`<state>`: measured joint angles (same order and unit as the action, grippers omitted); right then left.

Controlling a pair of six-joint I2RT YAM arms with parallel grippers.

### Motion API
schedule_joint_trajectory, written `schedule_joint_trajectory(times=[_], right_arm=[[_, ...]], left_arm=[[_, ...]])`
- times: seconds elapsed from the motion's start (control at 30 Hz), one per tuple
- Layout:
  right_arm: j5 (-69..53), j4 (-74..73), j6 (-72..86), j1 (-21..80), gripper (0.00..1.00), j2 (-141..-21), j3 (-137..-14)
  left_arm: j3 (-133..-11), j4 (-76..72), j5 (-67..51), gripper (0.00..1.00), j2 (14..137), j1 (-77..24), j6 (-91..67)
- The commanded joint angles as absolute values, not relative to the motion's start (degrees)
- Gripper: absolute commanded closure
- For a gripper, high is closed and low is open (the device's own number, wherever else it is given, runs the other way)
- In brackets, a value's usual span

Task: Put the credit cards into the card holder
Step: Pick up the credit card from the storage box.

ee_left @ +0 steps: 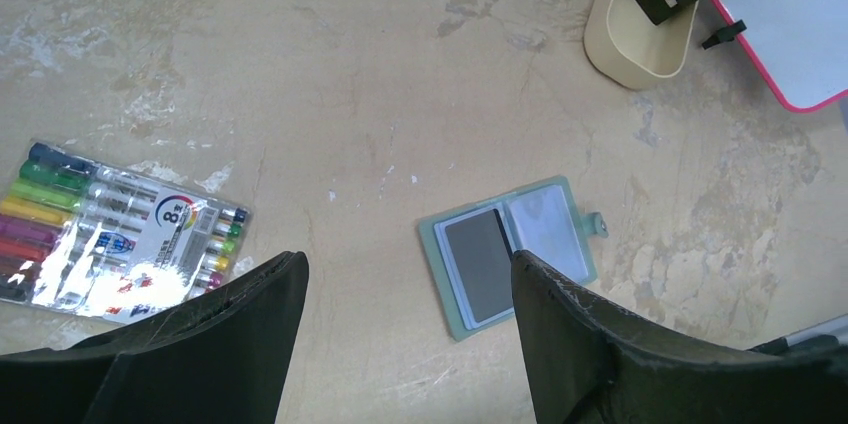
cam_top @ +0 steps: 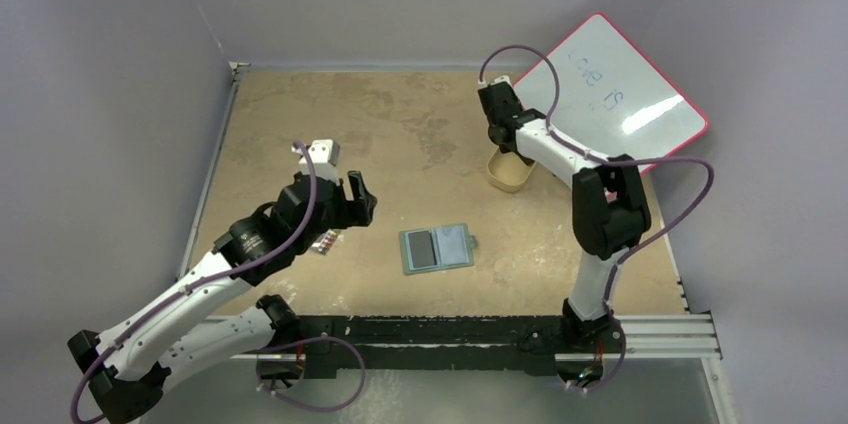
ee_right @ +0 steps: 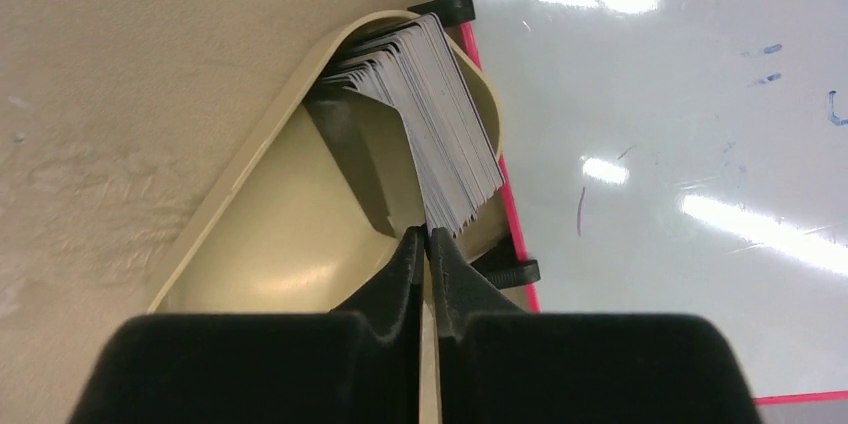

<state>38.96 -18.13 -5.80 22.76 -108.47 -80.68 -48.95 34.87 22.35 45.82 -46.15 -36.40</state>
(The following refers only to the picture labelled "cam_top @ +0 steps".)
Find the green card holder wallet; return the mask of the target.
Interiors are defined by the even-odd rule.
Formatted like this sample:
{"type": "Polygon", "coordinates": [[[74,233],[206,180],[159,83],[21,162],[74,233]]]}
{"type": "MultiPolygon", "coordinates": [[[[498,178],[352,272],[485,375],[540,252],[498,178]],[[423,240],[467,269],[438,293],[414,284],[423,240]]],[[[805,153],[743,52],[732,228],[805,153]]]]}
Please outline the green card holder wallet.
{"type": "Polygon", "coordinates": [[[465,223],[400,231],[398,237],[401,266],[407,276],[474,265],[474,251],[478,248],[478,240],[469,232],[468,225],[465,223]],[[411,271],[407,265],[405,235],[418,230],[431,232],[438,264],[427,270],[411,271]]]}

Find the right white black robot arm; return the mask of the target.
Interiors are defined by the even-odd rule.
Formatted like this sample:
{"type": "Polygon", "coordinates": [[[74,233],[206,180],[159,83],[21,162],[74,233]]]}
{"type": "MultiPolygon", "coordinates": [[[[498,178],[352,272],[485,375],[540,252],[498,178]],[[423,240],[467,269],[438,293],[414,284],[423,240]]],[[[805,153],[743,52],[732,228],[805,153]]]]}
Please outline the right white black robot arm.
{"type": "Polygon", "coordinates": [[[582,254],[563,303],[561,336],[569,348],[584,351],[612,325],[619,260],[651,227],[639,170],[620,165],[627,154],[597,157],[557,135],[543,113],[522,106],[506,77],[481,85],[478,97],[498,151],[543,166],[571,191],[572,232],[582,254]]]}

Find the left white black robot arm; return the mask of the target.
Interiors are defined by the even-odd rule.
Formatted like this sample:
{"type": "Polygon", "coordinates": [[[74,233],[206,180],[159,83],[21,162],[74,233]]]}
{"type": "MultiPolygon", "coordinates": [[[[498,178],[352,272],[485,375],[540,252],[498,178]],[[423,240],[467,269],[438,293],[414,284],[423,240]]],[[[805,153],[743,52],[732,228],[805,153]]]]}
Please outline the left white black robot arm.
{"type": "Polygon", "coordinates": [[[228,301],[290,267],[330,230],[367,227],[377,198],[359,171],[346,179],[301,170],[276,200],[235,221],[186,275],[151,303],[104,331],[81,330],[67,342],[82,378],[70,419],[84,422],[89,393],[93,422],[132,423],[188,377],[231,356],[270,349],[284,353],[322,341],[307,336],[284,298],[269,295],[217,327],[201,322],[228,301]]]}

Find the black VIP card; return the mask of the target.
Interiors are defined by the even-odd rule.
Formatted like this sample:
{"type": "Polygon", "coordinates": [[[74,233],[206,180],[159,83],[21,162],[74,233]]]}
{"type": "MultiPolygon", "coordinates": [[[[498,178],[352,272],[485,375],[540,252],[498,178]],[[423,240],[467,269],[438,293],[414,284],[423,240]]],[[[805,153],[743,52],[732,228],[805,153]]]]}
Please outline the black VIP card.
{"type": "Polygon", "coordinates": [[[418,230],[405,235],[407,265],[411,271],[423,271],[437,266],[432,234],[418,230]]]}

